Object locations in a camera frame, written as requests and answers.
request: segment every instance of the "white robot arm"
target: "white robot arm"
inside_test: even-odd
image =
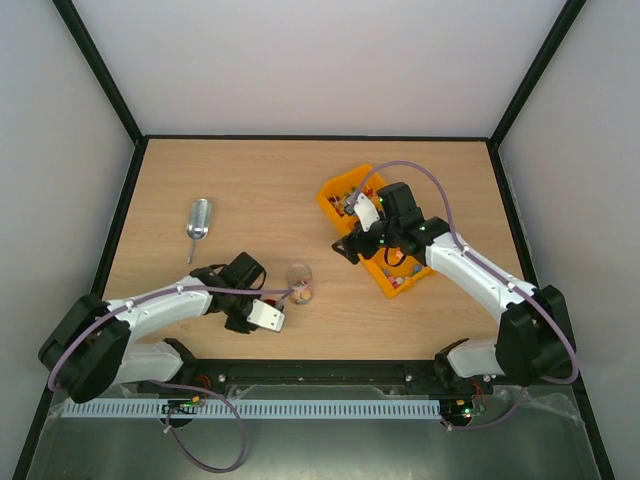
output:
[[[243,252],[229,265],[196,269],[172,285],[137,297],[103,302],[97,295],[85,295],[38,357],[77,403],[114,384],[174,379],[185,361],[193,359],[186,347],[175,339],[153,345],[136,342],[172,323],[220,311],[227,314],[227,329],[250,333],[261,327],[279,332],[284,314],[275,302],[260,296],[286,291],[250,289],[260,275],[266,275],[264,268]],[[74,342],[78,345],[69,354]]]
[[[523,386],[563,368],[567,350],[550,325],[525,301],[526,295],[557,323],[575,349],[566,304],[554,287],[538,289],[505,272],[483,257],[444,220],[425,220],[405,183],[378,190],[384,211],[360,194],[351,211],[358,217],[354,230],[333,244],[351,263],[372,258],[380,248],[399,248],[454,281],[496,320],[498,338],[462,339],[436,355],[441,383],[475,375],[506,375]]]

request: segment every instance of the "white wall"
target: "white wall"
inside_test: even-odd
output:
[[[564,0],[76,0],[145,133],[492,133]]]
[[[587,2],[503,145],[617,478],[640,478],[640,2]]]
[[[0,4],[0,478],[46,379],[37,351],[91,287],[131,158],[52,2]]]

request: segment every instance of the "wooden table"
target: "wooden table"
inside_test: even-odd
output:
[[[222,314],[189,319],[146,341],[176,337],[199,358],[297,360],[429,359],[464,337],[496,333],[489,315],[441,274],[387,299],[361,265],[331,250],[339,238],[314,197],[329,178],[363,163],[410,159],[430,169],[450,197],[457,228],[515,275],[518,258],[487,148],[480,142],[150,140],[107,283],[105,299],[152,290],[198,266],[248,252],[285,287],[294,262],[311,266],[315,297],[287,304],[279,334],[223,328]],[[435,187],[414,170],[381,172],[405,181],[425,217],[446,218]],[[186,264],[193,201],[213,201],[209,236]]]

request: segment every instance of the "orange tray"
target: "orange tray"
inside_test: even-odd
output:
[[[341,215],[341,202],[345,196],[350,195],[356,188],[358,188],[362,179],[372,169],[373,167],[371,165],[361,165],[350,172],[334,177],[324,184],[324,187],[322,187],[322,190],[320,190],[316,196],[316,202],[320,205],[320,208],[324,210],[324,213],[327,214],[331,223],[333,223],[336,230],[338,230],[338,233],[342,236],[347,235],[353,230],[354,225],[358,221],[358,217],[355,215]],[[367,190],[376,192],[385,185],[387,185],[387,182],[385,182],[379,174],[374,173],[367,182],[364,192],[367,193]],[[376,208],[378,210],[382,210],[382,205],[380,205],[378,196],[373,194],[370,198],[376,205]],[[332,205],[330,199],[334,199],[335,206]],[[396,252],[398,252],[398,249],[396,248],[389,249],[388,256],[392,263],[397,261]],[[369,271],[378,285],[380,285],[380,288],[387,298],[393,298],[400,292],[408,291],[421,278],[432,276],[436,273],[429,267],[422,267],[422,265],[420,265],[413,257],[406,258],[399,267],[391,267],[384,261],[384,249],[380,249],[378,253],[371,258],[371,260],[365,260],[361,255],[359,255],[359,257],[360,262]],[[421,267],[422,269],[415,273],[416,267]],[[387,272],[394,278],[404,278],[404,283],[394,287],[385,274]]]

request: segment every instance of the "black metal frame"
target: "black metal frame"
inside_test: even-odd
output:
[[[91,291],[102,295],[109,277],[111,265],[118,246],[127,211],[131,203],[140,167],[144,159],[145,150],[151,139],[226,139],[226,140],[340,140],[340,141],[472,141],[486,144],[491,165],[494,170],[500,196],[504,204],[505,213],[513,241],[516,247],[524,278],[537,284],[537,278],[528,245],[524,236],[520,218],[516,210],[513,195],[507,181],[504,166],[500,159],[499,147],[513,125],[516,117],[534,90],[545,68],[551,61],[569,28],[578,16],[586,0],[567,0],[551,31],[547,35],[542,47],[536,55],[531,67],[522,80],[513,99],[509,103],[491,138],[484,137],[397,137],[397,136],[299,136],[299,135],[143,135],[133,115],[127,107],[118,87],[109,73],[96,45],[87,31],[80,15],[71,0],[52,0],[60,16],[69,28],[78,47],[82,51],[87,63],[93,70],[96,79],[102,86],[107,98],[118,114],[123,126],[127,130],[135,151],[126,176],[113,222],[107,236],[104,251],[96,272]],[[383,388],[401,389],[398,393],[430,394],[435,398],[451,398],[447,392],[439,389],[433,379],[433,361],[270,361],[270,360],[202,360],[198,362],[199,369],[204,370],[214,381],[214,388],[224,391],[226,385],[240,387],[252,384],[289,383],[289,384],[363,384],[370,383]],[[224,375],[224,382],[218,381],[218,376]],[[490,385],[483,384],[488,390]],[[587,433],[593,448],[595,459],[603,479],[613,479],[613,471],[604,449],[597,423],[591,410],[589,398],[581,380],[573,384],[573,391],[577,399],[582,419],[586,424]],[[464,390],[457,393],[466,394]],[[18,461],[14,479],[27,477],[31,460],[35,453],[40,431],[44,426],[52,394],[45,390],[38,405],[31,429],[27,436],[22,455]]]

